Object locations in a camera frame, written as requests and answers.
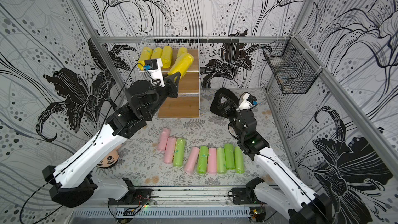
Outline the yellow trash bag roll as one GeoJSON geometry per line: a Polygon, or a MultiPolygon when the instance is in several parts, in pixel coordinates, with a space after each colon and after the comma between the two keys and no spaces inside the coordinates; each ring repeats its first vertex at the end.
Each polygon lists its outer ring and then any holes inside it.
{"type": "Polygon", "coordinates": [[[173,58],[173,49],[170,46],[165,46],[162,51],[161,61],[162,61],[162,68],[169,68],[172,64],[173,58]]]}
{"type": "Polygon", "coordinates": [[[185,48],[185,47],[180,47],[180,48],[178,49],[177,57],[179,57],[180,55],[182,55],[182,54],[184,54],[184,53],[187,53],[187,52],[188,52],[188,49],[187,49],[187,48],[185,48]]]}
{"type": "Polygon", "coordinates": [[[193,64],[193,62],[194,62],[194,57],[191,54],[187,52],[180,54],[177,57],[175,64],[169,70],[168,75],[171,76],[176,74],[177,72],[180,72],[181,78],[183,78],[186,75],[189,67],[193,64]]]}
{"type": "Polygon", "coordinates": [[[156,47],[153,50],[153,53],[151,55],[151,59],[160,59],[162,57],[162,54],[163,54],[163,49],[160,48],[160,47],[156,47]]]}
{"type": "Polygon", "coordinates": [[[149,47],[144,47],[142,49],[141,55],[138,60],[139,65],[137,66],[141,71],[144,70],[145,61],[151,59],[152,53],[153,53],[153,50],[149,47]]]}

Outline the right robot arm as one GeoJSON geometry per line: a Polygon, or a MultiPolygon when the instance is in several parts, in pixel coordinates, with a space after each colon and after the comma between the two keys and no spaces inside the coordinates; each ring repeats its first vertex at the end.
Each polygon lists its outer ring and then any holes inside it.
{"type": "Polygon", "coordinates": [[[223,88],[216,93],[211,112],[227,118],[243,154],[264,169],[280,188],[275,190],[263,179],[255,178],[246,185],[251,201],[271,206],[291,224],[332,223],[332,203],[326,194],[317,194],[302,182],[275,154],[270,144],[257,131],[253,108],[256,97],[245,92],[240,98],[223,88]]]}

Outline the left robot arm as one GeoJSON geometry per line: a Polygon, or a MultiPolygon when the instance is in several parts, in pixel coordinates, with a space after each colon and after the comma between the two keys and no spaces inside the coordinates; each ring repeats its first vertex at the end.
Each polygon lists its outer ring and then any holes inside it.
{"type": "Polygon", "coordinates": [[[179,72],[161,75],[160,83],[138,80],[125,90],[127,103],[115,110],[101,130],[79,151],[58,166],[43,169],[46,182],[52,187],[53,202],[74,208],[91,200],[132,202],[133,183],[122,178],[103,179],[92,175],[97,164],[119,145],[146,126],[167,98],[178,97],[179,72]]]}

